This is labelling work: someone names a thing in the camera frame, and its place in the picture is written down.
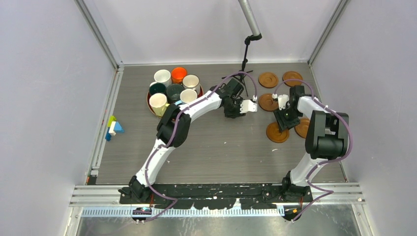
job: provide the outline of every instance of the cable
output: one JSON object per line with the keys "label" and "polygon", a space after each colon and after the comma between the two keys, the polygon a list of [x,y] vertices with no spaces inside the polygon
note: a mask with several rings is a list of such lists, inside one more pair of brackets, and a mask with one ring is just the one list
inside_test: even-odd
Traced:
{"label": "cable", "polygon": [[[346,157],[348,157],[349,156],[349,154],[352,152],[352,148],[353,148],[353,136],[352,136],[352,132],[351,132],[351,129],[350,129],[350,127],[349,127],[349,125],[347,124],[347,122],[338,114],[338,113],[336,113],[335,111],[333,111],[332,109],[329,109],[328,108],[328,106],[325,106],[325,105],[323,105],[323,103],[321,103],[319,100],[318,100],[318,98],[316,98],[315,96],[314,96],[314,90],[313,90],[313,88],[312,88],[312,86],[310,85],[310,84],[308,84],[307,82],[305,82],[305,81],[303,81],[303,80],[298,80],[298,79],[289,79],[289,80],[286,80],[286,81],[298,81],[298,82],[301,82],[301,83],[303,83],[303,84],[305,84],[305,85],[307,85],[307,87],[310,89],[310,91],[311,91],[311,97],[313,98],[313,101],[315,102],[315,103],[317,103],[321,108],[323,108],[325,111],[327,111],[327,112],[330,112],[332,115],[334,115],[335,117],[337,117],[338,119],[339,119],[339,121],[341,121],[342,122],[342,124],[346,127],[346,130],[347,130],[347,133],[348,133],[348,136],[349,136],[349,147],[348,147],[348,150],[346,151],[346,154],[345,155],[343,155],[342,157],[340,157],[340,158],[336,158],[336,159],[334,159],[334,160],[328,160],[328,161],[322,161],[322,162],[319,162],[319,163],[317,163],[317,165],[315,165],[311,170],[310,170],[310,172],[308,172],[308,174],[307,174],[307,176],[305,177],[305,179],[307,180],[307,183],[308,183],[308,185],[310,185],[310,187],[313,187],[313,188],[315,188],[315,189],[317,189],[317,190],[320,190],[320,191],[323,191],[323,192],[326,192],[325,194],[323,194],[323,195],[320,195],[319,197],[317,197],[316,199],[314,199],[314,200],[312,200],[303,210],[301,210],[301,212],[299,213],[299,214],[297,214],[297,216],[295,216],[294,217],[294,219],[293,220],[291,220],[293,223],[294,223],[294,221],[296,221],[300,216],[301,216],[301,214],[303,214],[311,205],[313,205],[316,201],[318,201],[319,199],[321,199],[321,198],[323,198],[323,197],[325,197],[325,196],[328,196],[328,195],[330,195],[330,194],[332,194],[332,193],[334,193],[334,191],[332,191],[332,190],[326,190],[326,189],[323,189],[323,188],[320,188],[320,187],[317,187],[317,186],[315,186],[315,185],[313,185],[311,182],[310,182],[310,177],[311,177],[311,175],[314,173],[314,171],[320,166],[320,165],[325,165],[325,164],[329,164],[329,163],[333,163],[333,162],[339,162],[339,161],[342,161],[342,160],[344,160],[344,159],[346,159]],[[275,89],[275,91],[274,91],[274,93],[273,94],[276,94],[276,92],[278,91],[278,88],[281,86],[282,84],[279,84],[277,87],[276,87],[276,89]]]}
{"label": "cable", "polygon": [[156,152],[158,151],[158,150],[160,150],[161,148],[168,148],[170,145],[171,145],[171,143],[172,143],[172,141],[174,140],[174,137],[175,137],[175,134],[176,134],[176,132],[177,132],[177,126],[178,126],[178,122],[179,122],[179,117],[181,116],[181,114],[182,113],[184,113],[185,111],[187,111],[188,109],[190,109],[191,107],[193,107],[193,106],[196,106],[197,104],[199,104],[199,103],[201,103],[201,102],[203,102],[203,101],[206,101],[209,97],[211,97],[215,92],[216,92],[216,90],[222,85],[222,84],[224,84],[224,83],[226,83],[229,79],[231,79],[231,77],[232,76],[235,76],[235,75],[239,75],[239,74],[244,74],[244,75],[246,75],[246,76],[248,76],[251,80],[252,80],[252,82],[253,82],[253,85],[254,85],[254,87],[255,87],[255,97],[257,98],[257,96],[258,96],[258,88],[257,88],[257,86],[256,86],[256,82],[255,82],[255,79],[253,79],[252,78],[252,76],[250,76],[248,73],[246,73],[246,72],[244,72],[244,71],[239,71],[239,72],[237,72],[237,73],[234,73],[234,74],[231,74],[231,75],[228,75],[228,76],[226,76],[214,89],[213,89],[213,91],[211,91],[211,93],[210,94],[208,94],[204,99],[201,99],[201,100],[199,100],[199,101],[197,101],[197,102],[195,102],[195,103],[193,103],[193,104],[191,104],[191,105],[189,105],[188,107],[185,107],[183,110],[181,110],[179,113],[178,113],[178,115],[177,115],[177,117],[176,117],[176,119],[175,119],[175,123],[174,123],[174,129],[173,129],[173,132],[172,132],[172,135],[171,135],[171,137],[170,137],[170,139],[169,139],[169,141],[168,141],[168,143],[166,144],[166,145],[159,145],[153,152],[152,152],[152,154],[149,156],[149,159],[148,159],[148,161],[146,162],[146,164],[145,164],[145,180],[146,180],[146,184],[148,185],[148,187],[152,190],[152,192],[154,192],[156,195],[158,195],[159,197],[161,197],[161,198],[164,198],[164,199],[166,199],[166,200],[171,200],[171,201],[173,201],[167,208],[165,208],[163,211],[161,211],[160,213],[158,213],[157,215],[155,215],[155,216],[153,216],[153,217],[151,217],[151,218],[149,218],[149,219],[146,219],[145,221],[143,221],[143,222],[149,222],[149,221],[152,221],[152,220],[154,220],[154,219],[156,219],[156,218],[158,218],[160,215],[162,215],[163,213],[165,213],[168,209],[170,209],[170,208],[172,208],[177,202],[178,202],[178,199],[177,198],[171,198],[171,197],[167,197],[167,196],[164,196],[164,195],[162,195],[161,193],[159,193],[158,191],[156,191],[152,186],[151,186],[151,184],[149,183],[149,179],[148,179],[148,167],[149,167],[149,164],[150,164],[150,161],[152,160],[152,158],[155,156],[155,154],[156,154]]}

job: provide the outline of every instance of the white mug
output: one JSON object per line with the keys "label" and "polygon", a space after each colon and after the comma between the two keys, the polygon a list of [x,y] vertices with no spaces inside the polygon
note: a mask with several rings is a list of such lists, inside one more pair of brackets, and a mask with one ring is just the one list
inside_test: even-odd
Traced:
{"label": "white mug", "polygon": [[184,89],[193,89],[200,94],[200,79],[196,75],[187,75],[182,80]]}
{"label": "white mug", "polygon": [[179,95],[179,99],[183,103],[190,103],[197,99],[197,92],[193,89],[186,89],[181,92],[181,94]]}
{"label": "white mug", "polygon": [[167,96],[163,93],[155,93],[149,98],[149,105],[159,117],[163,116],[169,106]]}
{"label": "white mug", "polygon": [[155,82],[162,83],[165,87],[168,87],[172,84],[171,73],[168,70],[158,70],[153,75]]}

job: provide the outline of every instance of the yellow mug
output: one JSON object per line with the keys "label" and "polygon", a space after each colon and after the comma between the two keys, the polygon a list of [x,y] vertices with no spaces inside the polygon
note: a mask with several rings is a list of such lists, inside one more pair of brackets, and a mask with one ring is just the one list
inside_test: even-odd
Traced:
{"label": "yellow mug", "polygon": [[163,116],[169,106],[167,96],[163,93],[155,93],[149,98],[149,105],[159,117]]}

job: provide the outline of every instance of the blue block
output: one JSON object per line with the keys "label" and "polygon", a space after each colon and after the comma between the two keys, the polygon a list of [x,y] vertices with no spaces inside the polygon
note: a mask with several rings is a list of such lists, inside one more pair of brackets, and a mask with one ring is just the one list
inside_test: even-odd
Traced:
{"label": "blue block", "polygon": [[109,134],[109,130],[110,130],[110,128],[107,128],[107,133],[106,133],[106,140],[107,141],[110,141],[112,139],[112,135]]}
{"label": "blue block", "polygon": [[120,123],[118,121],[116,121],[116,125],[115,125],[115,132],[116,133],[124,133],[123,128],[121,127]]}

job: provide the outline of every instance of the orange mug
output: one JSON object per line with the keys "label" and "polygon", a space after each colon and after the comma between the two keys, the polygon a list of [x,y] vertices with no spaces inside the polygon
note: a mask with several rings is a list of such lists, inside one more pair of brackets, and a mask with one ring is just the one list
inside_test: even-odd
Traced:
{"label": "orange mug", "polygon": [[174,84],[181,84],[186,75],[187,70],[184,67],[176,67],[171,71],[172,82]]}

